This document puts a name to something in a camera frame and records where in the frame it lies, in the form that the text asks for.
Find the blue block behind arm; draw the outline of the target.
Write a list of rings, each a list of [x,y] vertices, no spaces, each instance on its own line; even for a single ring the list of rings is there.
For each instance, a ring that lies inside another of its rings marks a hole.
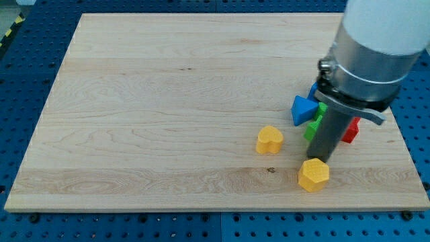
[[[318,83],[315,82],[312,84],[310,91],[308,92],[308,96],[307,96],[308,100],[318,103],[318,100],[314,96],[317,89],[318,89]]]

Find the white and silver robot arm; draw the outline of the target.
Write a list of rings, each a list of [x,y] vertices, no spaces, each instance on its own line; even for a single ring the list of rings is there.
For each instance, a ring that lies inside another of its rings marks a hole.
[[[429,44],[429,0],[348,0],[333,43],[318,62],[316,99],[326,123],[385,121],[384,110]]]

